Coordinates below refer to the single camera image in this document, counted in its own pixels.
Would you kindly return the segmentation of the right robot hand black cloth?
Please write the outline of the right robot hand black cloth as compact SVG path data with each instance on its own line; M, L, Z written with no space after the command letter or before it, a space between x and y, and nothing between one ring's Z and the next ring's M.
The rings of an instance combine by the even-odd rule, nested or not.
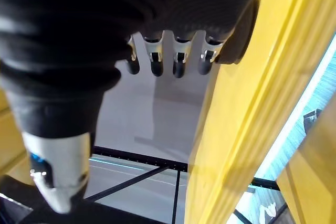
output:
M51 209L73 211L89 180L89 158L106 91L143 37L154 75L163 32L174 35L174 73L197 31L200 63L216 60L252 0L1 0L1 85Z

